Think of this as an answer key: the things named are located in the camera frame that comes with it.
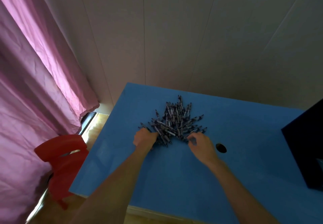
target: left hand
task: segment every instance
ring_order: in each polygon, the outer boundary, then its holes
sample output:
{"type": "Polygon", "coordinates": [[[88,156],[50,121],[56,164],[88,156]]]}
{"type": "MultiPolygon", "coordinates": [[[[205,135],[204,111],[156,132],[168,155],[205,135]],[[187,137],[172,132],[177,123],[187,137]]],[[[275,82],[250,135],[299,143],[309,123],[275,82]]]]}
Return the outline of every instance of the left hand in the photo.
{"type": "Polygon", "coordinates": [[[152,148],[158,136],[158,132],[149,132],[146,128],[142,128],[135,134],[133,144],[136,149],[147,150],[147,152],[152,148]]]}

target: red chair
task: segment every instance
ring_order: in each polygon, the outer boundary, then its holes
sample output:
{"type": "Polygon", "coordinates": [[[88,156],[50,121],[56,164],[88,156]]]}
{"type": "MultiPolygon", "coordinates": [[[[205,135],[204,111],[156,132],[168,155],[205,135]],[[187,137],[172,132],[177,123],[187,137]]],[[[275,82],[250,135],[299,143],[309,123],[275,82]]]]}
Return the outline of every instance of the red chair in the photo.
{"type": "Polygon", "coordinates": [[[49,180],[48,190],[66,210],[68,205],[63,198],[73,195],[68,190],[88,155],[87,145],[80,135],[62,135],[44,142],[34,151],[42,161],[51,164],[54,174],[49,180]]]}

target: round hole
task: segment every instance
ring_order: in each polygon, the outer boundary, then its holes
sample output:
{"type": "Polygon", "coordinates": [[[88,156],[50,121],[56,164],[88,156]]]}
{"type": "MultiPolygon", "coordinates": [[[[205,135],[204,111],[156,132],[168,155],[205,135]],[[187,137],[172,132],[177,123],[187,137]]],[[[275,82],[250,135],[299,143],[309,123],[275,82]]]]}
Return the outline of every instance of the round hole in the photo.
{"type": "Polygon", "coordinates": [[[216,149],[220,152],[220,153],[226,153],[226,148],[224,145],[222,145],[221,143],[216,144],[216,149]]]}

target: pile of pens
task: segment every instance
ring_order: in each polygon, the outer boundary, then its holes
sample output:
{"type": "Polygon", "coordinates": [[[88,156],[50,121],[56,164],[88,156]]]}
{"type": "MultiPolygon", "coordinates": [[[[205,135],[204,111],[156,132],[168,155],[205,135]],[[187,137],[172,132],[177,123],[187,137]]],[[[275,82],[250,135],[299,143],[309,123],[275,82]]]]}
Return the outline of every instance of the pile of pens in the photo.
{"type": "MultiPolygon", "coordinates": [[[[194,122],[200,121],[204,114],[191,119],[191,109],[192,103],[188,104],[185,108],[183,106],[182,96],[178,95],[178,102],[176,104],[166,102],[166,108],[161,118],[159,117],[157,110],[155,110],[157,119],[152,118],[151,122],[148,122],[148,124],[159,133],[155,144],[168,147],[168,144],[172,144],[172,137],[176,137],[187,143],[187,136],[189,134],[199,131],[204,133],[207,127],[202,129],[202,126],[193,125],[194,122]]],[[[151,132],[143,123],[140,124],[141,127],[138,128],[146,128],[151,132]]]]}

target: blue table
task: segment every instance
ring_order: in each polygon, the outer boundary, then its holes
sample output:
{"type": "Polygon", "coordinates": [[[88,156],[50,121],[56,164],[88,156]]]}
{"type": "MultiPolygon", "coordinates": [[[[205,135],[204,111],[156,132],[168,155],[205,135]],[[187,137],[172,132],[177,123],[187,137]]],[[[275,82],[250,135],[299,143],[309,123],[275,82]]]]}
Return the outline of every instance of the blue table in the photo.
{"type": "MultiPolygon", "coordinates": [[[[192,102],[192,115],[243,185],[281,223],[323,223],[323,194],[308,189],[281,128],[302,111],[253,102],[128,83],[71,185],[90,195],[135,149],[133,136],[165,102],[192,102]]],[[[209,223],[238,223],[212,173],[187,144],[174,140],[168,148],[148,153],[130,205],[209,223]]]]}

